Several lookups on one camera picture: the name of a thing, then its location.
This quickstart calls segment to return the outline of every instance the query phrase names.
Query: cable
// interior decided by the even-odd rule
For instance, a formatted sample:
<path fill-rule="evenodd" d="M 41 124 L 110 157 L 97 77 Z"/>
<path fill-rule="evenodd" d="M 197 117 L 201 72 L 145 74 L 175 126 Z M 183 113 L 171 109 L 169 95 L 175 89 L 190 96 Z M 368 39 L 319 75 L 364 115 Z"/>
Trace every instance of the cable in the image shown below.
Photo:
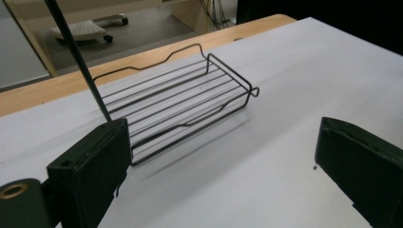
<path fill-rule="evenodd" d="M 201 2 L 201 7 L 203 8 L 207 17 L 211 20 L 215 29 L 220 30 L 220 29 L 224 29 L 224 28 L 229 28 L 227 23 L 230 20 L 225 18 L 224 11 L 222 9 L 221 0 L 217 0 L 217 2 L 218 2 L 217 6 L 216 6 L 216 0 L 212 0 L 212 13 L 210 13 L 210 10 L 209 10 L 208 6 L 206 5 L 206 3 L 204 2 L 204 0 L 200 0 L 200 2 Z M 220 19 L 217 16 L 217 8 L 218 8 L 218 12 L 220 15 Z"/>

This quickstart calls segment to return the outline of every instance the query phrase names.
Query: wall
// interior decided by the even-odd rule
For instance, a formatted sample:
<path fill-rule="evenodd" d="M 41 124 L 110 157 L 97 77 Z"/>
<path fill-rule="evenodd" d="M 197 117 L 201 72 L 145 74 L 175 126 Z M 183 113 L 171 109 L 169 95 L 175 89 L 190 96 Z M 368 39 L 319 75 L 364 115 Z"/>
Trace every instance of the wall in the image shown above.
<path fill-rule="evenodd" d="M 0 2 L 0 88 L 48 76 L 23 32 Z"/>

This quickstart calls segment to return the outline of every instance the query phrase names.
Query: wooden surface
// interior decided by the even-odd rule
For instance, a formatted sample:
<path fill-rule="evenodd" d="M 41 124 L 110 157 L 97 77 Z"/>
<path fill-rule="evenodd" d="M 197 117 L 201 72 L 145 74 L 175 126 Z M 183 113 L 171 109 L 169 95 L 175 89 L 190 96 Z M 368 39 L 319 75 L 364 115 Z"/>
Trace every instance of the wooden surface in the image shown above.
<path fill-rule="evenodd" d="M 296 20 L 286 15 L 273 15 L 250 23 L 245 23 L 232 28 L 227 28 L 195 38 L 184 40 L 175 44 L 167 45 L 135 54 L 123 59 L 112 61 L 106 64 L 91 67 L 89 70 L 93 77 L 109 72 L 116 68 L 134 66 L 145 67 L 157 63 L 166 58 L 169 53 L 178 48 L 199 43 L 204 50 L 231 43 L 236 39 L 252 36 L 269 29 L 274 29 L 295 22 Z M 176 60 L 196 53 L 196 48 L 174 55 L 170 60 Z M 134 70 L 125 70 L 115 73 L 100 80 L 104 84 L 135 73 Z M 10 91 L 0 93 L 0 116 L 20 111 L 36 105 L 42 105 L 70 94 L 88 89 L 80 71 L 52 78 L 44 82 L 19 87 Z"/>

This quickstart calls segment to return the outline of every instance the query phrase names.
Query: floor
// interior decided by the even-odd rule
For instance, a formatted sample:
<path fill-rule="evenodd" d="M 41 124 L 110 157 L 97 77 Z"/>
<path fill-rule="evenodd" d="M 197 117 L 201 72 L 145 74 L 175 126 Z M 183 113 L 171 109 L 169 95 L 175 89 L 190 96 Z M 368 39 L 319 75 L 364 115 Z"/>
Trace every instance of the floor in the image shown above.
<path fill-rule="evenodd" d="M 237 1 L 228 0 L 226 5 L 226 14 L 235 17 Z M 113 36 L 112 43 L 106 43 L 103 38 L 78 42 L 78 47 L 88 67 L 199 35 L 172 16 L 169 6 L 133 11 L 126 13 L 125 16 L 128 19 L 126 26 L 123 26 L 121 20 L 96 23 Z M 79 69 L 65 42 L 56 39 L 49 30 L 43 31 L 42 35 L 59 75 Z"/>

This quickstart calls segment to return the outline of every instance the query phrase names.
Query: white table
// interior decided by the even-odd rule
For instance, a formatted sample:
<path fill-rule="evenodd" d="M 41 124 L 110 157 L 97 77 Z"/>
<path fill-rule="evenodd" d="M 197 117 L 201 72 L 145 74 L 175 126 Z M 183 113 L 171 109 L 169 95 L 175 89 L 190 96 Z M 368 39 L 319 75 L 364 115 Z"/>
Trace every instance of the white table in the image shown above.
<path fill-rule="evenodd" d="M 312 18 L 212 52 L 259 97 L 129 168 L 100 227 L 370 227 L 313 169 L 317 133 L 327 116 L 402 148 L 402 56 Z M 0 184 L 44 181 L 46 165 L 104 121 L 89 91 L 2 117 Z"/>

